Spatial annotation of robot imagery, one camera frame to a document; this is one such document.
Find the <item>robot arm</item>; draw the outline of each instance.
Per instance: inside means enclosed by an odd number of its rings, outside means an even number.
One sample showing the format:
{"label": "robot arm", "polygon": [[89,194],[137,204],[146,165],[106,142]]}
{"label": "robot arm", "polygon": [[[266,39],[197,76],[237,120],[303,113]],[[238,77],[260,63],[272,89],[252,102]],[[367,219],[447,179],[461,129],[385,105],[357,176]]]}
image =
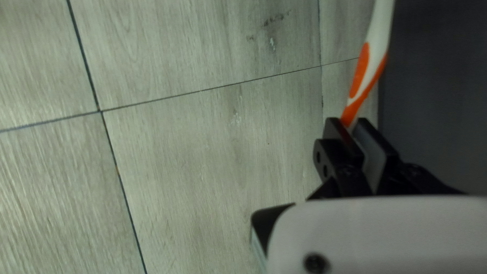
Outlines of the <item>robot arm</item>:
{"label": "robot arm", "polygon": [[487,199],[406,164],[364,118],[328,118],[313,159],[323,184],[303,204],[252,216],[268,274],[453,274],[487,270]]}

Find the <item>tile floor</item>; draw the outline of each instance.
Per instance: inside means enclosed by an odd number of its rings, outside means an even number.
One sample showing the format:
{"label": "tile floor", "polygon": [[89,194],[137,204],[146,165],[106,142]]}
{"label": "tile floor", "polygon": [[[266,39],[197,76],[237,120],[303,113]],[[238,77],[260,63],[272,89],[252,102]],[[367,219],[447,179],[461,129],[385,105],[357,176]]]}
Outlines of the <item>tile floor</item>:
{"label": "tile floor", "polygon": [[372,6],[2,1],[0,273],[257,273],[250,215],[319,185]]}

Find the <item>toothbrush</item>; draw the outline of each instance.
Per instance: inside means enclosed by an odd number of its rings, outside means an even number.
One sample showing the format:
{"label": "toothbrush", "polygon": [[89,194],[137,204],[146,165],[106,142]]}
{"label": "toothbrush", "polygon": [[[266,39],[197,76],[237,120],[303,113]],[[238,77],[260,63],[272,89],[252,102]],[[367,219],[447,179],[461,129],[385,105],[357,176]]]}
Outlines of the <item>toothbrush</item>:
{"label": "toothbrush", "polygon": [[350,127],[357,112],[379,79],[387,59],[394,0],[376,0],[367,37],[360,51],[347,106],[341,122]]}

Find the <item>screw hole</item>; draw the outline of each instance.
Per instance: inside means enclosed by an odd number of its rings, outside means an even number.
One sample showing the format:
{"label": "screw hole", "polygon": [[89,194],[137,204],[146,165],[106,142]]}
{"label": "screw hole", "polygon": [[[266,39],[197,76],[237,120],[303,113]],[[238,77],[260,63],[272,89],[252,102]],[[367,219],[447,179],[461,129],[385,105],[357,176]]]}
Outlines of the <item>screw hole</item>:
{"label": "screw hole", "polygon": [[304,259],[304,268],[310,274],[324,274],[330,269],[330,263],[320,254],[310,254]]}

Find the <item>tile grout line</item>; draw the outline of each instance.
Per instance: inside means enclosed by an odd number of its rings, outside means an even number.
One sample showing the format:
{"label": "tile grout line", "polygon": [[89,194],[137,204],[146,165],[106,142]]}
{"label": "tile grout line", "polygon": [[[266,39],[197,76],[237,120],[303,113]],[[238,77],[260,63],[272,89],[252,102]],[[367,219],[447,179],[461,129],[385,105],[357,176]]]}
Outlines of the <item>tile grout line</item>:
{"label": "tile grout line", "polygon": [[17,126],[17,127],[0,129],[0,133],[14,131],[14,130],[19,130],[19,129],[24,129],[24,128],[29,128],[29,127],[34,127],[34,126],[39,126],[39,125],[43,125],[43,124],[54,123],[54,122],[68,120],[68,119],[72,119],[72,118],[76,118],[76,117],[87,116],[87,115],[91,115],[91,114],[95,114],[95,113],[100,113],[100,111],[91,111],[91,112],[86,112],[86,113],[81,113],[81,114],[76,114],[76,115],[71,115],[71,116],[66,116],[66,117],[61,117],[61,118],[46,120],[46,121],[37,122],[37,123],[26,124],[26,125]]}
{"label": "tile grout line", "polygon": [[188,92],[188,93],[174,95],[174,96],[170,96],[170,97],[158,98],[158,99],[144,101],[144,102],[140,102],[140,103],[135,103],[135,104],[125,105],[125,106],[110,108],[110,109],[106,109],[106,110],[97,110],[97,111],[85,112],[85,113],[81,113],[81,114],[76,114],[76,115],[71,115],[71,116],[66,116],[66,117],[61,117],[61,118],[55,118],[55,119],[46,120],[46,121],[42,121],[42,122],[36,122],[36,123],[30,123],[30,124],[25,124],[25,125],[21,125],[21,126],[6,128],[6,129],[0,129],[0,133],[14,131],[14,130],[19,130],[19,129],[24,129],[24,128],[29,128],[29,127],[33,127],[33,126],[48,124],[48,123],[54,123],[54,122],[58,122],[58,121],[62,121],[62,120],[67,120],[67,119],[76,118],[76,117],[80,117],[80,116],[91,115],[91,114],[95,114],[95,113],[104,113],[106,111],[112,111],[112,110],[117,110],[117,109],[132,107],[132,106],[141,105],[141,104],[145,104],[145,103],[152,103],[152,102],[161,101],[161,100],[165,100],[165,99],[171,99],[171,98],[174,98],[174,97],[179,97],[179,96],[189,95],[189,94],[193,94],[193,93],[198,93],[198,92],[201,92],[201,91],[208,91],[208,90],[217,89],[217,88],[221,88],[221,87],[227,87],[227,86],[231,86],[231,85],[238,85],[238,84],[242,84],[242,83],[252,82],[252,81],[255,81],[255,80],[270,78],[270,77],[284,75],[284,74],[293,73],[293,72],[299,72],[299,71],[303,71],[303,70],[307,70],[307,69],[313,69],[313,68],[323,67],[323,66],[332,65],[332,64],[336,64],[336,63],[340,63],[340,62],[345,62],[345,61],[350,61],[350,60],[354,60],[354,59],[358,59],[358,58],[352,58],[352,59],[342,60],[342,61],[338,61],[338,62],[329,63],[329,64],[326,64],[326,65],[319,65],[319,66],[315,66],[315,67],[311,67],[311,68],[305,68],[305,69],[301,69],[301,70],[296,70],[296,71],[291,71],[291,72],[285,72],[285,73],[276,74],[276,75],[272,75],[272,76],[266,76],[266,77],[257,78],[257,79],[253,79],[253,80],[247,80],[247,81],[242,81],[242,82],[238,82],[238,83],[234,83],[234,84],[228,84],[228,85],[224,85],[224,86],[220,86],[220,87],[214,87],[214,88],[208,88],[208,89],[203,89],[203,90],[199,90],[199,91]]}
{"label": "tile grout line", "polygon": [[144,261],[144,256],[142,255],[142,249],[140,248],[139,237],[137,236],[137,231],[135,230],[135,225],[133,223],[132,213],[130,212],[129,201],[127,200],[127,194],[125,193],[125,188],[123,186],[122,177],[120,176],[120,172],[118,170],[117,160],[115,157],[115,151],[113,150],[112,140],[110,139],[110,135],[108,133],[107,123],[105,121],[105,117],[103,116],[103,113],[101,113],[101,119],[103,121],[103,126],[105,127],[105,133],[107,135],[108,144],[110,146],[110,151],[112,153],[113,162],[115,164],[115,168],[117,169],[118,181],[119,181],[120,187],[122,189],[122,194],[123,194],[123,198],[125,200],[125,206],[127,207],[127,212],[129,213],[129,220],[130,220],[130,224],[132,225],[132,231],[133,231],[133,235],[135,237],[135,243],[137,244],[137,249],[139,250],[140,260],[142,261],[142,268],[144,269],[144,273],[147,274],[146,263]]}
{"label": "tile grout line", "polygon": [[66,3],[68,4],[69,14],[71,16],[73,28],[75,29],[76,38],[78,39],[78,46],[79,46],[79,50],[81,51],[81,57],[83,58],[83,62],[85,64],[86,74],[88,75],[88,82],[90,83],[90,87],[92,89],[94,103],[96,105],[96,109],[98,111],[100,111],[100,104],[98,101],[98,96],[96,95],[96,92],[94,89],[93,79],[91,77],[91,72],[90,72],[90,68],[88,66],[88,61],[86,60],[86,54],[85,54],[85,50],[83,48],[83,43],[81,43],[81,36],[79,35],[78,25],[76,24],[76,20],[75,20],[75,13],[73,12],[73,7],[71,6],[71,1],[66,0]]}
{"label": "tile grout line", "polygon": [[191,92],[187,92],[187,93],[183,93],[183,94],[177,94],[177,95],[168,96],[168,97],[164,97],[164,98],[157,98],[157,99],[147,100],[147,101],[143,101],[143,102],[139,102],[139,103],[133,103],[133,104],[119,106],[119,107],[114,107],[114,108],[108,108],[108,109],[101,110],[101,112],[112,111],[112,110],[117,110],[117,109],[122,109],[122,108],[127,108],[127,107],[133,107],[133,106],[137,106],[137,105],[141,105],[141,104],[157,102],[157,101],[161,101],[161,100],[171,99],[171,98],[175,98],[175,97],[179,97],[179,96],[184,96],[184,95],[190,95],[190,94],[194,94],[194,93],[198,93],[198,92],[202,92],[202,91],[208,91],[208,90],[217,89],[217,88],[223,88],[223,87],[228,87],[228,86],[233,86],[233,85],[239,85],[239,84],[243,84],[243,83],[247,83],[247,82],[252,82],[252,81],[256,81],[256,80],[262,80],[262,79],[271,78],[271,77],[275,77],[275,76],[281,76],[281,75],[285,75],[285,74],[289,74],[289,73],[294,73],[294,72],[299,72],[299,71],[308,70],[308,69],[319,68],[319,67],[322,67],[322,66],[332,65],[332,64],[336,64],[336,63],[340,63],[340,62],[345,62],[345,61],[350,61],[350,60],[354,60],[354,59],[357,59],[357,58],[351,58],[351,59],[347,59],[347,60],[342,60],[342,61],[338,61],[338,62],[329,63],[329,64],[326,64],[326,65],[318,65],[318,66],[314,66],[314,67],[310,67],[310,68],[304,68],[304,69],[294,70],[294,71],[290,71],[290,72],[284,72],[284,73],[275,74],[275,75],[271,75],[271,76],[265,76],[265,77],[255,78],[255,79],[252,79],[252,80],[246,80],[246,81],[242,81],[242,82],[236,82],[236,83],[232,83],[232,84],[227,84],[227,85],[222,85],[222,86],[217,86],[217,87],[202,89],[202,90],[198,90],[198,91],[191,91]]}
{"label": "tile grout line", "polygon": [[73,12],[73,7],[71,6],[70,0],[66,0],[66,2],[68,4],[68,9],[69,9],[69,13],[71,15],[71,20],[73,22],[73,27],[75,29],[76,38],[78,39],[79,49],[81,51],[81,55],[83,57],[83,62],[85,64],[86,73],[88,75],[88,81],[90,82],[90,87],[92,89],[93,98],[94,98],[94,102],[95,102],[96,109],[97,109],[96,113],[100,113],[100,115],[101,115],[103,127],[105,128],[105,134],[107,135],[108,145],[110,147],[110,152],[112,154],[113,163],[115,165],[115,168],[117,169],[118,182],[120,183],[120,188],[122,189],[122,194],[123,194],[123,198],[125,201],[125,206],[127,207],[127,213],[129,214],[129,220],[130,220],[130,224],[132,226],[132,231],[133,231],[133,236],[135,238],[135,243],[136,243],[137,249],[139,251],[140,260],[142,263],[142,268],[144,269],[144,273],[147,274],[147,268],[146,268],[146,264],[144,261],[144,256],[142,255],[142,249],[140,248],[139,238],[137,236],[137,231],[135,230],[135,225],[133,223],[133,218],[132,218],[132,214],[130,212],[129,202],[127,201],[127,195],[125,193],[125,188],[124,188],[123,183],[122,183],[122,177],[120,176],[120,172],[118,171],[117,161],[115,158],[115,152],[113,151],[112,141],[111,141],[110,135],[108,133],[107,123],[105,121],[105,117],[103,116],[103,112],[100,109],[100,104],[99,104],[98,97],[96,95],[96,91],[94,88],[93,79],[92,79],[91,73],[90,73],[90,68],[88,66],[88,61],[86,60],[86,55],[85,55],[85,51],[83,49],[83,44],[81,42],[81,36],[79,35],[78,26],[76,24],[75,14]]}
{"label": "tile grout line", "polygon": [[319,2],[320,0],[316,0],[317,4],[318,4],[318,45],[319,45],[319,52],[318,52],[318,56],[319,56],[319,64],[321,65],[321,12],[319,11]]}

